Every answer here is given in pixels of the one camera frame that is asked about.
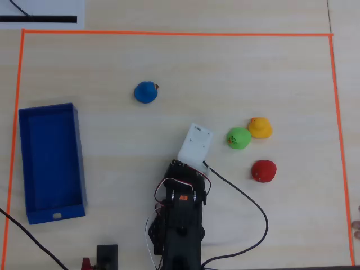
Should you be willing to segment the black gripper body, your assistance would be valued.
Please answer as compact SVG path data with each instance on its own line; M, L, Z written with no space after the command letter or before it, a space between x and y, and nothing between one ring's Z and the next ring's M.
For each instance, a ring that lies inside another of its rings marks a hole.
M172 189L184 189L208 194L211 181L199 170L179 160L172 160L164 175L164 186Z

